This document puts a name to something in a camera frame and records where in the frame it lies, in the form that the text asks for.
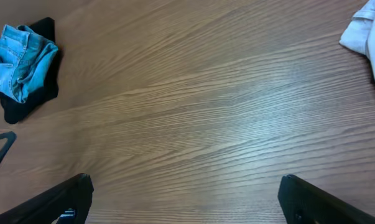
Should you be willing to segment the light blue denim jeans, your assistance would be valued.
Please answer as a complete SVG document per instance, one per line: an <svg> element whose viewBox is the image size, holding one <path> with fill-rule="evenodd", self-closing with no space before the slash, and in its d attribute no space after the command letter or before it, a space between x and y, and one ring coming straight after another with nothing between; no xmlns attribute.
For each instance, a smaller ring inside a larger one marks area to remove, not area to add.
<svg viewBox="0 0 375 224"><path fill-rule="evenodd" d="M58 47L30 27L5 25L0 36L0 92L18 103L44 86Z"/></svg>

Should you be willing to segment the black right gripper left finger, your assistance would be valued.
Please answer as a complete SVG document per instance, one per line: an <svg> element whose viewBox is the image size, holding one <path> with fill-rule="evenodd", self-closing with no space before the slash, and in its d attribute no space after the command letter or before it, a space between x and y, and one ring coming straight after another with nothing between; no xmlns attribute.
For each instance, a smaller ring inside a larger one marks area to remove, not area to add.
<svg viewBox="0 0 375 224"><path fill-rule="evenodd" d="M93 200L88 174L76 176L0 214L0 224L86 222Z"/></svg>

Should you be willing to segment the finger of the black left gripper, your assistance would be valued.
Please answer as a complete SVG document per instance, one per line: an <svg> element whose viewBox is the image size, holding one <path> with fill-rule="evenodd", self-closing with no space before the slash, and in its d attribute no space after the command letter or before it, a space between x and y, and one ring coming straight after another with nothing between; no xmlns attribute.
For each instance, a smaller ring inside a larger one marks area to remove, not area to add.
<svg viewBox="0 0 375 224"><path fill-rule="evenodd" d="M15 140L17 139L17 135L12 131L1 133L0 140L2 139L6 139L6 142L0 150L0 163L4 159L11 146L14 144Z"/></svg>

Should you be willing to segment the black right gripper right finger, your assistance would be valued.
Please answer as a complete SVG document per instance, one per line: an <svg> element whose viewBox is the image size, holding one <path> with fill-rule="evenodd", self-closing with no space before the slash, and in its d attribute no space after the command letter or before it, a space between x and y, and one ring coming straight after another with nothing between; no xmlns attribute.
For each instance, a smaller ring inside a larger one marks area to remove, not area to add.
<svg viewBox="0 0 375 224"><path fill-rule="evenodd" d="M277 198L288 224L375 224L375 217L296 175L281 179Z"/></svg>

